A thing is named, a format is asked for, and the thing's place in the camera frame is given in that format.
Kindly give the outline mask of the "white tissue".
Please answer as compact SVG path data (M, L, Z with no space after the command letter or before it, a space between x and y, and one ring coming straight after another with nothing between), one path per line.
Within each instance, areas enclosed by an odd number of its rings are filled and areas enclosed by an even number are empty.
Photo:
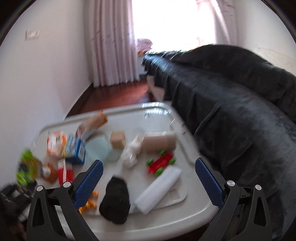
M144 136L137 135L131 142L124 148L120 160L126 168L132 168L137 164L137 156L142 151L142 141Z

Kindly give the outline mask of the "orange white biscuit wrapper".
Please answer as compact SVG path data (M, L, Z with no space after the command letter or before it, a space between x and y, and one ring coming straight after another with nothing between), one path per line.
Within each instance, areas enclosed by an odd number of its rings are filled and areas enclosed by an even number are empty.
M75 137L82 140L87 140L101 126L108 122L107 115L101 109L96 115L83 121L75 132Z

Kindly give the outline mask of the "white plastic storage box lid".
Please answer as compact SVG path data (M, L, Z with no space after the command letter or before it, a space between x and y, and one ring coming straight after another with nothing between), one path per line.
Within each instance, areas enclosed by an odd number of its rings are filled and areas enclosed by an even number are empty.
M163 178L148 173L146 166L147 161L157 159L159 153L142 152L137 157L137 164L126 168L119 159L121 152L113 150L109 143L114 131L124 131L128 142L145 133L174 133L177 138L175 167L181 170L181 175L148 214L142 214L135 206L131 206L123 225L107 221L98 210L84 212L83 217L96 236L100 240L166 240L211 221L218 208L212 205L195 173L194 164L201 155L177 112L164 103L153 102L110 108L105 113L108 122L88 141L85 164L73 169L78 174L87 170L94 160L103 162L103 175L96 186L100 199L104 197L106 185L114 176L126 181L131 203L154 181L157 181L155 189L159 189L163 182Z

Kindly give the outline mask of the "orange snack bag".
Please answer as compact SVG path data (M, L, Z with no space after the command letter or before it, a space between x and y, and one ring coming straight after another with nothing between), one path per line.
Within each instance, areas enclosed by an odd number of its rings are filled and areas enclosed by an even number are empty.
M60 158L62 150L67 142L67 136L62 131L55 131L47 138L47 154L51 157Z

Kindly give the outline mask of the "pink curtain right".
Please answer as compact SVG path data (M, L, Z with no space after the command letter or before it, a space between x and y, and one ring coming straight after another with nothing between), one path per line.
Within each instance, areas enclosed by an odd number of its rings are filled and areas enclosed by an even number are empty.
M216 43L236 46L238 27L234 1L213 0L210 5L214 15Z

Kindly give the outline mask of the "blue white milk carton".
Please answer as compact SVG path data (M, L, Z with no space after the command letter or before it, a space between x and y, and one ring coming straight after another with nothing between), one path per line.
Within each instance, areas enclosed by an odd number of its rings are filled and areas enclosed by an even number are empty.
M70 134L62 150L61 157L73 165L84 165L85 144L81 138Z

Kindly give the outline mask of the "dark grey bed blanket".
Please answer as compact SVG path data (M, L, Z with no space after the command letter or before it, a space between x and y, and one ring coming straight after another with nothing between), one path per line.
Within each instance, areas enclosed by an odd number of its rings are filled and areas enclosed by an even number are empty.
M262 186L273 240L295 240L295 76L231 45L149 53L143 65L212 167Z

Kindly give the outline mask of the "black sock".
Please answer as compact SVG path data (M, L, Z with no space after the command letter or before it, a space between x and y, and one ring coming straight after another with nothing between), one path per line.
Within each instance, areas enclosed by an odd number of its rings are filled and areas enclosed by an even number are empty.
M113 176L108 182L99 212L106 220L116 225L126 222L130 211L130 195L126 182Z

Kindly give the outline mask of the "small brown cardboard box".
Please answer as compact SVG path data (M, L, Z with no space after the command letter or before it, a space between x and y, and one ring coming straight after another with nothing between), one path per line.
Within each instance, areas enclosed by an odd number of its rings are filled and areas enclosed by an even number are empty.
M113 131L110 136L110 143L113 149L124 149L126 136L124 131Z

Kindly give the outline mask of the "yellow green toy dinosaur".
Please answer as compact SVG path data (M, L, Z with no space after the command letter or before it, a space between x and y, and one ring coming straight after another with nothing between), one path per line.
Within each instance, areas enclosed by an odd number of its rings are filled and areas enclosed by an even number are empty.
M96 210L97 209L97 199L99 197L99 193L94 190L92 194L90 195L90 198L86 202L86 204L83 207L80 207L78 210L81 214L83 214L85 211L88 210Z

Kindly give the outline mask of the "green snack bag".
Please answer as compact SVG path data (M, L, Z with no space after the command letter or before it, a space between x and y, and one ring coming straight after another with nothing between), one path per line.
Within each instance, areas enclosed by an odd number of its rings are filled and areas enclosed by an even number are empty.
M27 187L31 182L41 177L42 162L37 159L30 149L24 149L16 171L16 182Z

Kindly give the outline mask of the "red green toy car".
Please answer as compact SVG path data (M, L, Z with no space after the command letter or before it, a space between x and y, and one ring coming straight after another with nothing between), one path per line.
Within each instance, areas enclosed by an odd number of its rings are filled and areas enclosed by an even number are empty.
M176 159L174 154L167 150L161 150L157 159L148 159L146 162L147 172L155 176L163 173L169 165L175 164Z

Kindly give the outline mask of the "brown cardboard tube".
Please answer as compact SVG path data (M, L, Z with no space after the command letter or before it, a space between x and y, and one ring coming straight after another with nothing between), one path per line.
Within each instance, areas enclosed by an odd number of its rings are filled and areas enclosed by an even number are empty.
M172 132L146 133L142 139L142 149L145 152L157 152L161 150L174 150L177 137Z

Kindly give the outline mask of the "light blue plastic cup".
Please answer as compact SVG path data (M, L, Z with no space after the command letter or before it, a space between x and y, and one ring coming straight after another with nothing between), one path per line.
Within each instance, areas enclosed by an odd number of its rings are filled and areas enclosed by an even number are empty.
M85 145L86 160L100 160L105 162L116 162L119 160L121 150L113 149L104 135L89 138Z

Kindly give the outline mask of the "red white carton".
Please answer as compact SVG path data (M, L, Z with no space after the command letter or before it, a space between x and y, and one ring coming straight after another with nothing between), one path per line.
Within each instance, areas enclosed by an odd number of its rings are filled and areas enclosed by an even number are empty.
M73 182L74 180L73 166L65 159L58 161L58 180L60 186L64 182Z

